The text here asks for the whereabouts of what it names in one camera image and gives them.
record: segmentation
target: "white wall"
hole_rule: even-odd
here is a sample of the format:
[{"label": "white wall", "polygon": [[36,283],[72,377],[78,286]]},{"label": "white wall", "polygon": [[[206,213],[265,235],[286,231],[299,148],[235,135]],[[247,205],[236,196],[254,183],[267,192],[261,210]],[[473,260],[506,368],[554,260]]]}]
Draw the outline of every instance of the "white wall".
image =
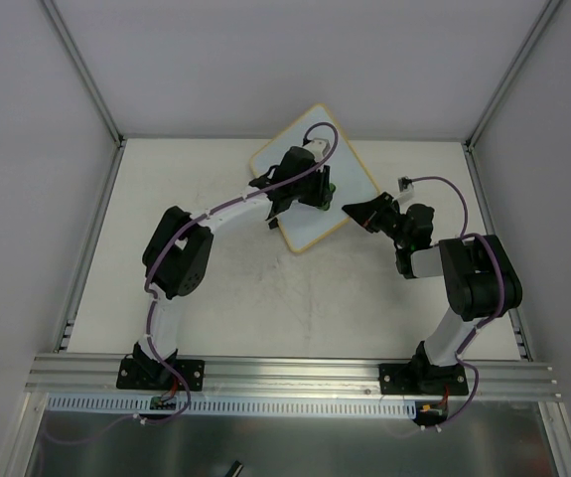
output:
[{"label": "white wall", "polygon": [[571,0],[478,152],[538,358],[554,364],[571,417]]},{"label": "white wall", "polygon": [[0,447],[48,351],[112,143],[34,0],[0,0]]},{"label": "white wall", "polygon": [[545,0],[58,0],[128,133],[466,138]]}]

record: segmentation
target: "silver panel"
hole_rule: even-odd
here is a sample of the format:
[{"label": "silver panel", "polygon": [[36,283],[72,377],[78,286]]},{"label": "silver panel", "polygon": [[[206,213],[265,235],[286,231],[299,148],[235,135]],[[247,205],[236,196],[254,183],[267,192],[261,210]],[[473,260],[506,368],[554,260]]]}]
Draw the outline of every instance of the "silver panel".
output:
[{"label": "silver panel", "polygon": [[75,322],[75,314],[77,313],[77,307],[79,306],[82,293],[84,292],[84,285],[86,283],[86,278],[88,277],[88,271],[90,270],[93,255],[95,254],[97,240],[99,239],[99,233],[102,229],[102,223],[104,222],[104,216],[106,215],[110,195],[113,192],[115,179],[117,179],[117,171],[119,171],[119,165],[121,164],[122,156],[124,155],[124,148],[125,142],[120,144],[113,153],[111,159],[112,162],[102,187],[102,193],[99,197],[97,207],[95,207],[93,219],[88,233],[86,234],[84,245],[75,267],[75,279],[69,289],[69,294],[67,295],[62,324],[60,332],[56,337],[57,343],[54,351],[65,351],[69,345],[69,339]]},{"label": "silver panel", "polygon": [[558,473],[571,476],[571,425],[565,405],[540,402],[539,409]]},{"label": "silver panel", "polygon": [[[120,355],[42,354],[27,391],[115,390]],[[304,360],[200,357],[206,360],[204,393],[211,396],[378,399],[378,360]],[[404,363],[389,360],[389,363]],[[551,368],[543,363],[474,362],[480,400],[561,400]],[[468,376],[469,386],[473,376]]]},{"label": "silver panel", "polygon": [[[114,415],[49,412],[59,438],[92,435]],[[124,422],[90,445],[41,442],[42,477],[545,477],[556,475],[535,404],[477,403],[441,434],[396,420],[186,416],[161,427]],[[39,469],[29,473],[38,477]]]}]

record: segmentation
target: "purple cable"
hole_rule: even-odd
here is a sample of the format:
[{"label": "purple cable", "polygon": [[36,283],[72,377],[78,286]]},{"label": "purple cable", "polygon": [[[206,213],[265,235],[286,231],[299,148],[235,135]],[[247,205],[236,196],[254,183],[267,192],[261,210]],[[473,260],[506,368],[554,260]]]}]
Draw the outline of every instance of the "purple cable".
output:
[{"label": "purple cable", "polygon": [[133,415],[132,414],[128,414],[128,415],[122,415],[121,417],[116,418],[115,420],[113,420],[110,424],[108,424],[106,427],[104,427],[100,432],[98,432],[97,434],[92,435],[91,437],[85,437],[83,439],[77,439],[77,440],[63,440],[63,439],[59,439],[57,437],[53,437],[52,435],[49,434],[49,432],[47,431],[47,420],[44,419],[43,421],[43,428],[42,428],[42,435],[44,435],[47,440],[50,440],[52,443],[54,444],[58,444],[58,445],[82,445],[82,444],[91,444],[93,441],[97,440],[99,437],[101,437],[102,435],[104,435],[104,433],[110,429],[112,429],[115,425],[117,425],[119,422],[123,421],[123,420],[132,420],[133,419]]},{"label": "purple cable", "polygon": [[463,236],[466,233],[466,227],[468,226],[468,205],[466,204],[466,199],[464,199],[464,195],[462,194],[462,191],[460,191],[458,189],[458,187],[455,184],[453,184],[451,181],[449,181],[448,179],[446,179],[444,177],[440,177],[440,176],[424,176],[424,177],[416,177],[415,179],[411,179],[411,182],[422,182],[422,181],[440,181],[440,182],[443,182],[443,183],[451,186],[451,188],[457,193],[457,195],[460,198],[460,201],[462,201],[462,207],[464,208],[464,226],[462,227],[462,232],[460,233],[460,237]]},{"label": "purple cable", "polygon": [[[329,161],[329,159],[334,155],[334,152],[336,152],[336,148],[338,147],[338,141],[340,139],[340,135],[338,133],[338,129],[336,128],[336,126],[334,124],[332,124],[331,122],[327,122],[327,121],[317,122],[316,124],[313,124],[309,129],[307,129],[307,131],[305,131],[305,135],[303,136],[303,140],[307,141],[309,133],[312,132],[317,127],[321,127],[321,126],[327,126],[332,130],[332,132],[334,133],[334,143],[332,144],[332,147],[330,148],[330,150],[327,152],[327,155],[325,157],[323,157],[323,159],[320,162],[318,162],[314,167],[311,167],[307,171],[301,172],[300,174],[298,174],[294,177],[290,177],[289,179],[281,181],[277,184],[272,184],[271,186],[268,186],[264,189],[254,191],[251,194],[248,194],[245,198],[237,197],[235,199],[231,199],[227,202],[224,202],[223,204],[220,204],[220,205],[214,207],[213,209],[211,209],[210,215],[216,214],[217,212],[220,212],[223,209],[227,209],[228,207],[231,207],[235,204],[243,202],[244,200],[251,199],[251,198],[256,197],[260,194],[267,194],[268,192],[271,192],[275,189],[278,189],[279,187],[284,187],[284,186],[287,186],[289,184],[292,184],[292,183],[299,181],[300,179],[308,176],[309,174],[313,173],[314,171],[317,171],[321,167],[323,167],[323,164],[325,164],[327,161]],[[157,259],[153,263],[153,266],[150,268],[150,271],[148,272],[148,275],[146,276],[146,281],[144,282],[144,290],[147,293],[149,293],[150,295],[152,295],[152,297],[153,297],[153,301],[151,301],[150,307],[148,308],[148,314],[146,316],[146,334],[148,335],[148,337],[146,338],[146,341],[148,342],[148,346],[150,347],[150,351],[153,354],[153,356],[155,357],[155,359],[159,363],[161,363],[161,365],[164,368],[166,368],[166,370],[168,370],[175,378],[177,378],[177,380],[181,383],[181,385],[184,387],[184,390],[186,391],[186,403],[177,412],[174,412],[171,415],[169,415],[168,417],[164,417],[162,419],[155,419],[155,420],[148,419],[145,421],[146,423],[157,424],[157,425],[158,424],[164,424],[170,420],[177,418],[181,414],[183,414],[191,405],[191,394],[190,394],[188,383],[186,383],[186,380],[184,379],[184,377],[177,370],[175,370],[172,366],[170,366],[168,363],[166,363],[164,361],[164,359],[159,355],[159,353],[157,352],[157,349],[155,348],[153,340],[150,337],[151,327],[152,327],[152,322],[153,322],[153,314],[154,314],[155,308],[157,306],[157,300],[159,299],[159,294],[157,293],[156,290],[152,289],[150,287],[150,285],[151,285],[151,282],[153,280],[153,277],[155,276],[155,273],[157,272],[157,269],[161,265],[161,262],[164,260],[164,258],[166,257],[166,255],[168,254],[170,249],[175,244],[175,241],[177,241],[180,237],[182,237],[190,227],[194,226],[195,224],[198,224],[202,220],[206,219],[208,216],[209,216],[208,214],[201,214],[200,216],[192,219],[187,224],[185,224],[183,227],[181,227],[177,231],[177,233],[171,237],[170,240],[168,240],[168,243],[166,243],[164,248],[162,248],[162,251],[159,253],[159,256],[157,257]],[[100,436],[102,436],[107,430],[111,429],[117,423],[119,423],[123,420],[132,419],[132,418],[133,418],[133,415],[123,415],[123,416],[115,419],[114,421],[112,421],[106,427],[104,427],[98,434],[93,435],[91,437],[84,438],[84,439],[79,439],[79,440],[61,440],[61,439],[58,439],[56,437],[53,437],[52,435],[50,435],[47,432],[46,423],[44,422],[43,423],[43,435],[48,440],[50,440],[51,442],[53,442],[55,444],[59,444],[59,445],[88,444],[88,443],[93,442],[94,440],[96,440]]]}]

